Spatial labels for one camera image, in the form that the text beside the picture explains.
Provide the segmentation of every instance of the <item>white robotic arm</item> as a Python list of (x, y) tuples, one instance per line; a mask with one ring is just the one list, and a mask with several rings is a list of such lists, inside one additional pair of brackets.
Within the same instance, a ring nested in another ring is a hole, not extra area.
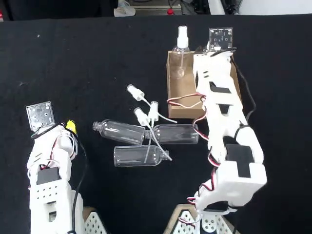
[[(36, 135), (49, 128), (51, 126), (40, 128)], [(27, 163), (31, 234), (66, 234), (73, 229), (72, 208), (76, 191), (72, 191), (68, 181), (71, 160), (77, 152), (77, 140), (62, 125), (35, 139)], [(75, 208), (76, 234), (84, 233), (82, 210), (83, 201), (78, 194)]]
[[(208, 149), (217, 166), (212, 179), (203, 183), (194, 196), (193, 203), (200, 215), (226, 215), (236, 211), (267, 182), (263, 151), (245, 119), (230, 76), (232, 52), (211, 57), (213, 53), (194, 55), (196, 91), (205, 96), (203, 109), (209, 126)], [(233, 137), (238, 145), (225, 146), (225, 136)], [(223, 201), (228, 204), (225, 210), (212, 208)]]

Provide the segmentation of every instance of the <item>black tabletop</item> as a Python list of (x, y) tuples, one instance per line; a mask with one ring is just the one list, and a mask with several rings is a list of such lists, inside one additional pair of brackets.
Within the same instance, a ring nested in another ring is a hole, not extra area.
[[(233, 27), (235, 60), (257, 103), (250, 118), (265, 154), (268, 183), (245, 207), (243, 234), (309, 231), (311, 189), (310, 23), (300, 16), (182, 16), (0, 23), (0, 224), (29, 233), (26, 162), (33, 147), (25, 106), (50, 100), (56, 121), (76, 121), (90, 161), (81, 188), (112, 234), (159, 234), (172, 211), (210, 177), (207, 146), (166, 146), (174, 159), (150, 168), (115, 168), (116, 142), (92, 130), (111, 118), (136, 124), (141, 107), (125, 91), (132, 83), (167, 114), (167, 51), (177, 27), (189, 28), (190, 48), (207, 43), (210, 27)], [(245, 111), (250, 100), (240, 82)], [(207, 131), (205, 122), (200, 128)], [(84, 167), (73, 161), (75, 188)]]

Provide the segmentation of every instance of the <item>brown cardboard box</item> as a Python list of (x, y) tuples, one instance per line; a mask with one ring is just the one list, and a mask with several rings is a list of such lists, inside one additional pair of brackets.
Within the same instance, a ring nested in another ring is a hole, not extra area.
[[(170, 65), (175, 65), (177, 63), (172, 52), (168, 52), (167, 58), (167, 92), (168, 99), (182, 97), (187, 94), (192, 94), (196, 92), (196, 84), (193, 75), (193, 52), (185, 55), (184, 59), (187, 63), (187, 68), (185, 71), (185, 76), (182, 79), (170, 79), (172, 76), (172, 71), (170, 70)], [(240, 97), (240, 90), (238, 85), (237, 73), (235, 66), (232, 64), (231, 77), (234, 80), (236, 91)], [(180, 103), (185, 106), (191, 106), (200, 101), (200, 97), (186, 97), (175, 102)], [(198, 118), (204, 114), (202, 110), (202, 105), (198, 104), (192, 109), (185, 109), (180, 106), (168, 105), (169, 108), (169, 118)]]

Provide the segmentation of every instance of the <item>yellow component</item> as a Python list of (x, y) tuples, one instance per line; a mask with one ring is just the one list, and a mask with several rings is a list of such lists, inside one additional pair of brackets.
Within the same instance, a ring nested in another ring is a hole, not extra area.
[(72, 130), (75, 134), (77, 134), (77, 129), (76, 129), (76, 125), (72, 120), (69, 120), (67, 122), (66, 128)]

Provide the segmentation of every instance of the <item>red object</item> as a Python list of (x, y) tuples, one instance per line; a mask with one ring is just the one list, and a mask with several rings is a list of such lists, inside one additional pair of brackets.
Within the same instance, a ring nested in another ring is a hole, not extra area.
[(174, 15), (175, 13), (174, 13), (174, 11), (173, 11), (173, 9), (172, 8), (169, 8), (168, 10), (167, 10), (167, 15), (168, 16), (172, 16), (172, 15)]

